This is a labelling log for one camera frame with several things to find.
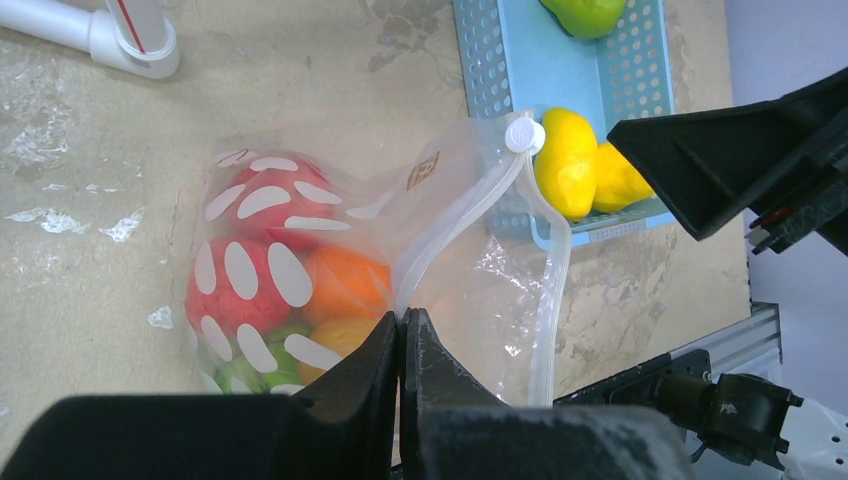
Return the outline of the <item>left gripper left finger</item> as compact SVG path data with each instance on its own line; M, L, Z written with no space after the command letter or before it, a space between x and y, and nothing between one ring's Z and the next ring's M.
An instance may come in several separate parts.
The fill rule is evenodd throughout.
M74 396L27 430L5 479L386 479L397 320L288 395Z

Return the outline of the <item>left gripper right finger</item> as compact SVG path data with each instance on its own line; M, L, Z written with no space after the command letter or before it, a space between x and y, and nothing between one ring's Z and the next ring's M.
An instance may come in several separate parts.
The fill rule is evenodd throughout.
M666 417L635 406L512 407L441 343L424 309L400 323L407 479L692 479Z

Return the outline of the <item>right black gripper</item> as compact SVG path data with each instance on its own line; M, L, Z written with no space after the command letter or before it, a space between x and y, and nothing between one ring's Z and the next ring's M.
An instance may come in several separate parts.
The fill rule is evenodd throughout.
M745 209L755 255L847 238L847 72L775 100L622 120L607 136L696 240Z

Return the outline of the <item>orange yellow round fruit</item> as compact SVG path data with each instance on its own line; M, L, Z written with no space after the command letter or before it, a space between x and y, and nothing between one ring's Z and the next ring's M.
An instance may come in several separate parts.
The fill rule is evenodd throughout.
M323 323L314 328L302 348L296 349L303 385L309 385L358 349L370 335L377 320L351 318Z

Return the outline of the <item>green striped melon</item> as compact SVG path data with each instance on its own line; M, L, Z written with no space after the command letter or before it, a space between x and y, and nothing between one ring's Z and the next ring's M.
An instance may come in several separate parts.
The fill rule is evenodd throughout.
M218 388L231 393L294 393L308 384L305 366L285 349L292 335L308 337L311 330L300 322L290 322L257 340L248 338L229 362L219 366L212 376Z

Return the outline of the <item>yellow lemon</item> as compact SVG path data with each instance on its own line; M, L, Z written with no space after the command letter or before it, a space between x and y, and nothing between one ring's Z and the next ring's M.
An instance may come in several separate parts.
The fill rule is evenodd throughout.
M641 174L610 143L598 145L595 170L597 187L592 208L598 212L618 212L655 196Z

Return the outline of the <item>yellow mango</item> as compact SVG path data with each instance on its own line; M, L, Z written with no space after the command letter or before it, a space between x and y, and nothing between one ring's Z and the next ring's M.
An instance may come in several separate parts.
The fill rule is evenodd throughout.
M546 140L534 163L537 186L548 203L570 222L592 209L597 178L598 143L590 123L565 109L549 109L542 118Z

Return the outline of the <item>wrinkled red strawberry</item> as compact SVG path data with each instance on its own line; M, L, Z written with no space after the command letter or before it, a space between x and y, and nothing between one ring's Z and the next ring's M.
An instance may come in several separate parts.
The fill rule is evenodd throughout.
M312 299L304 262L281 242L219 237L201 244L187 285L185 313L196 331L209 317L233 338L248 325L268 335Z

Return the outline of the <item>clear dotted zip bag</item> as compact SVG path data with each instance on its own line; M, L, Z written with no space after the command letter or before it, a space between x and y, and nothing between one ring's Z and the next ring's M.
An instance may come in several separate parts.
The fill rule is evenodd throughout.
M294 253L304 262L321 246L340 246L387 264L393 296L383 315L426 310L441 343L499 400L548 406L572 232L535 182L533 158L545 140L530 111L463 119L412 162L366 179L294 150L222 153L205 174L187 285L202 243L249 239L224 218L244 190L231 185L235 175L261 157L302 156L322 172L341 203L333 220L286 221L318 237L314 248ZM312 333L315 327L302 308L288 323L300 322ZM200 331L187 324L200 378L215 393L223 393L212 379L216 369L247 350L249 337L266 336L243 325L230 338L209 317ZM290 336L285 349L295 357L309 336Z

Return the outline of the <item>green pear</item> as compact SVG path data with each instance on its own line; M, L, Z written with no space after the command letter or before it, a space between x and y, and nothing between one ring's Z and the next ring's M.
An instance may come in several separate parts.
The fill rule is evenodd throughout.
M627 5L626 0L541 0L571 36L590 40L609 34Z

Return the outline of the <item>smooth red apple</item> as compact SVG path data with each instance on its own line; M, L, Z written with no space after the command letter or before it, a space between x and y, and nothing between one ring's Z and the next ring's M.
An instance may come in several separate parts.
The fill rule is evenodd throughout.
M229 227L253 240L312 249L317 234L286 226L293 217L335 218L341 203L322 172L298 155L266 156L248 162L231 181L244 190L224 210Z

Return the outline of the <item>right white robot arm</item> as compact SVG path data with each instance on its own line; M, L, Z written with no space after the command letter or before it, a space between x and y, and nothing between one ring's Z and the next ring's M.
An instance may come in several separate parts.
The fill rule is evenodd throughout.
M811 233L847 248L845 71L775 100L622 121L608 138L696 240L748 209L754 254ZM732 462L809 479L847 474L846 417L763 378L668 374L642 403Z

